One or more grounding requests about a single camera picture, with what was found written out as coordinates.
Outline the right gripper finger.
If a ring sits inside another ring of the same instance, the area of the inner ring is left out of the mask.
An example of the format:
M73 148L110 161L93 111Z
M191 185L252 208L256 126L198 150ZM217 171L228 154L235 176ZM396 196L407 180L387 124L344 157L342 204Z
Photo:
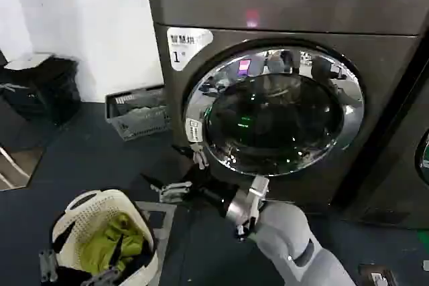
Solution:
M192 182L189 181L165 185L160 180L143 173L140 176L149 184L152 190L158 193L159 202L161 203L180 203L192 188Z
M172 145L172 148L180 155L191 159L199 169L205 169L209 166L204 148L200 143L191 143L188 146Z

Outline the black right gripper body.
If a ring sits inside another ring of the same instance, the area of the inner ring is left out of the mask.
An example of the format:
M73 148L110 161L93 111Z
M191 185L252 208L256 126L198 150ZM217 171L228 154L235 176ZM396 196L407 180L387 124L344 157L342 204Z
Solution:
M209 168L200 169L197 165L188 170L183 180L192 184L182 197L184 202L204 200L215 207L221 216L227 215L227 210L239 190L237 184L218 180Z

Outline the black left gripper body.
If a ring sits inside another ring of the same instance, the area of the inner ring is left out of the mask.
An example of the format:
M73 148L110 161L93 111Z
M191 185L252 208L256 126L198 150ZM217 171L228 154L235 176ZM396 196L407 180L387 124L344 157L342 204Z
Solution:
M59 266L56 269L57 280L53 282L53 285L70 285L70 286L79 286L85 281L88 281L93 276L86 272L78 269L72 269L69 267Z

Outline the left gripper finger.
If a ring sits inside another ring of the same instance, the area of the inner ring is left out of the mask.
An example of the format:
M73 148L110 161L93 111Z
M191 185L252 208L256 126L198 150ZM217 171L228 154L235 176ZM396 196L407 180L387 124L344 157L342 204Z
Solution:
M63 246L66 244L66 241L68 240L72 229L73 223L71 223L62 233L60 233L51 242L50 248L44 249L39 252L41 282L57 282L59 280L59 265L56 255L60 253Z
M81 285L114 285L121 275L118 267L123 235L111 240L94 236L81 247L81 267L93 277Z

